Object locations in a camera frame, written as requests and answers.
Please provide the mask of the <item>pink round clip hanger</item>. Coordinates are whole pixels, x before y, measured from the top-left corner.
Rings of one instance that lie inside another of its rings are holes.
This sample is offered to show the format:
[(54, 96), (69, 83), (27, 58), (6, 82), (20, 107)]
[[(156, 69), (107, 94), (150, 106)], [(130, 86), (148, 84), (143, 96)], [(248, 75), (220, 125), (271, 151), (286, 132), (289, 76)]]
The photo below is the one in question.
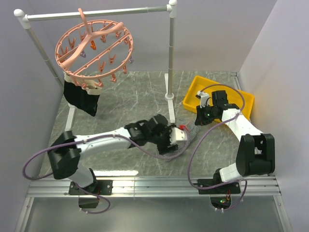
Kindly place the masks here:
[(133, 36), (123, 22), (106, 19), (88, 21), (82, 9), (81, 24), (69, 29), (58, 41), (55, 59), (64, 75), (75, 85), (86, 87), (93, 80), (103, 87), (102, 80), (117, 82), (117, 73), (127, 73), (133, 61)]

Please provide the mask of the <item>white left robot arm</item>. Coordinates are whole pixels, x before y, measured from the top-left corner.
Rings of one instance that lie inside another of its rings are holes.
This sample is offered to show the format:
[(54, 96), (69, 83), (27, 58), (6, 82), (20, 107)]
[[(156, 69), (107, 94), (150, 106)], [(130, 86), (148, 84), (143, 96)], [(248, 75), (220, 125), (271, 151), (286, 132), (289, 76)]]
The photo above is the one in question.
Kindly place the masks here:
[(69, 178), (86, 194), (97, 190), (93, 171), (80, 164), (80, 160), (102, 151), (142, 147), (147, 143), (157, 146), (160, 155), (175, 151), (177, 142), (185, 136), (175, 125), (169, 125), (162, 115), (149, 120), (130, 123), (113, 131), (74, 136), (62, 133), (48, 152), (54, 179)]

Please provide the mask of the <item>grey striped boxer underwear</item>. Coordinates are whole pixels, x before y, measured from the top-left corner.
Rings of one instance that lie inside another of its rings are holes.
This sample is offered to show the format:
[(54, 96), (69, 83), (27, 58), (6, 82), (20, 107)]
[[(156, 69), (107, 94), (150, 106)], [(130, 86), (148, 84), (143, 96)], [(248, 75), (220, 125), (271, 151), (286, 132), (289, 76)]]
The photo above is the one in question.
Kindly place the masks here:
[(177, 128), (184, 130), (187, 133), (188, 140), (185, 143), (177, 143), (176, 145), (178, 146), (178, 148), (176, 151), (164, 154), (163, 159), (165, 161), (171, 161), (181, 156), (186, 151), (190, 143), (196, 138), (198, 132), (201, 130), (201, 126), (195, 125), (194, 119), (186, 123), (184, 119), (180, 118), (176, 122), (176, 126)]

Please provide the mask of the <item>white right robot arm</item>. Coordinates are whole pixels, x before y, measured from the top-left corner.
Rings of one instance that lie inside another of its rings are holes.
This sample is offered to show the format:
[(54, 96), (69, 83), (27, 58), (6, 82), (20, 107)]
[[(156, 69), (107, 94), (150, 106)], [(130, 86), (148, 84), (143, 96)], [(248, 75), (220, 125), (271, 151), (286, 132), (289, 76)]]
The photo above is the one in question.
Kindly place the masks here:
[(199, 191), (210, 189), (224, 193), (230, 184), (247, 176), (272, 174), (275, 171), (275, 138), (270, 133), (257, 129), (235, 103), (229, 103), (224, 90), (211, 94), (198, 91), (200, 104), (196, 107), (195, 125), (208, 125), (214, 120), (227, 125), (239, 141), (236, 161), (227, 167), (217, 169), (210, 186), (201, 180), (195, 187)]

